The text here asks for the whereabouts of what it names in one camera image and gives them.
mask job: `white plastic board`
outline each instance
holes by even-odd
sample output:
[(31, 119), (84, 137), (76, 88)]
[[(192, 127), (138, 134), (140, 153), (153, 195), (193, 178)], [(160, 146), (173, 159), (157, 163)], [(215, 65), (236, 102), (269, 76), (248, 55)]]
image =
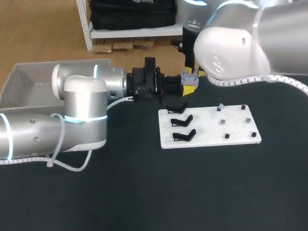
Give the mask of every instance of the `white plastic board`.
[[(160, 142), (163, 149), (192, 148), (206, 146), (223, 146), (238, 144), (260, 143), (261, 136), (251, 115), (250, 109), (245, 105), (225, 106), (220, 112), (217, 107), (187, 108), (183, 114), (168, 114), (167, 110), (159, 110)], [(186, 120), (193, 115), (193, 120), (187, 128), (172, 127), (171, 119)], [(188, 135), (192, 129), (197, 134), (190, 141), (174, 141), (173, 133)]]

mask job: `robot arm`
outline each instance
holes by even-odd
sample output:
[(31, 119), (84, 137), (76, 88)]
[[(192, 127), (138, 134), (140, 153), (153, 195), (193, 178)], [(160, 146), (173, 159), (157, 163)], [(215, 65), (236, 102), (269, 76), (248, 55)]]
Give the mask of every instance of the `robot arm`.
[[(64, 85), (65, 133), (60, 152), (88, 151), (106, 143), (107, 88), (103, 80), (70, 76)], [(0, 154), (16, 159), (52, 154), (61, 121), (40, 114), (2, 114)]]
[[(179, 51), (185, 55), (185, 66), (194, 69), (194, 44), (204, 28), (214, 26), (213, 17), (225, 23), (234, 20), (235, 25), (239, 26), (246, 22), (246, 18), (240, 16), (243, 15), (240, 12), (241, 7), (257, 9), (259, 2), (259, 0), (180, 0), (179, 15), (183, 24), (183, 41)], [(267, 7), (285, 5), (289, 2), (289, 0), (270, 0), (267, 1)], [(230, 11), (232, 7), (237, 8), (240, 14)], [(218, 15), (221, 11), (228, 12), (228, 16)]]
[(256, 5), (224, 5), (196, 40), (196, 59), (209, 76), (220, 80), (306, 75), (307, 10), (308, 2), (267, 7), (256, 20)]
[(64, 100), (64, 124), (40, 114), (0, 114), (0, 159), (52, 154), (59, 140), (60, 152), (99, 149), (106, 143), (107, 109), (112, 105), (183, 92), (181, 77), (165, 77), (155, 58), (146, 58), (145, 66), (132, 73), (119, 67), (57, 65), (52, 90)]

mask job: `black clip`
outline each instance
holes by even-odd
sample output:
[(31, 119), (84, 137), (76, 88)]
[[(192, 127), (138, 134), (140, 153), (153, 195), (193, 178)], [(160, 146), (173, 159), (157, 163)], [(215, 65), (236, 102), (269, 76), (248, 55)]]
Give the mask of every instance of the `black clip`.
[(171, 124), (173, 127), (188, 127), (189, 124), (192, 122), (193, 116), (190, 115), (186, 121), (179, 120), (179, 119), (171, 119)]
[(181, 108), (167, 107), (168, 114), (173, 114), (173, 113), (183, 114), (187, 107), (188, 107), (188, 103), (185, 103)]
[(189, 133), (189, 135), (183, 135), (183, 134), (180, 134), (180, 133), (173, 133), (173, 139), (174, 139), (174, 141), (190, 142), (196, 134), (197, 134), (196, 129), (193, 129)]

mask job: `cardboard box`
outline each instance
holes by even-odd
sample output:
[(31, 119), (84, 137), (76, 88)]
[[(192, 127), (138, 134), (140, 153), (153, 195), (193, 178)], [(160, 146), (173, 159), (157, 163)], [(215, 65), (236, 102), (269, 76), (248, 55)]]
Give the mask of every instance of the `cardboard box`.
[(134, 49), (135, 38), (115, 38), (113, 51), (131, 51)]
[(134, 42), (135, 49), (150, 50), (155, 44), (155, 37), (136, 38)]
[(92, 50), (93, 52), (111, 53), (113, 44), (114, 39), (112, 38), (96, 38), (92, 40)]

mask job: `white shelf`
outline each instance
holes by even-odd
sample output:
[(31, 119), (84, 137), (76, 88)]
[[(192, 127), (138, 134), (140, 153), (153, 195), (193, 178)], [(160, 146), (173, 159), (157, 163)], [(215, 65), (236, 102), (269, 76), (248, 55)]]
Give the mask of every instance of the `white shelf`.
[(166, 26), (159, 28), (137, 29), (137, 30), (92, 30), (91, 39), (107, 38), (131, 38), (131, 37), (156, 37), (182, 35), (182, 25)]
[(82, 25), (83, 34), (85, 36), (86, 45), (89, 51), (92, 50), (92, 39), (107, 38), (134, 38), (134, 37), (158, 37), (158, 36), (178, 36), (182, 35), (182, 25), (176, 23), (173, 26), (160, 28), (148, 28), (139, 30), (94, 30), (92, 23), (88, 25), (87, 17), (87, 1), (76, 0), (79, 17)]

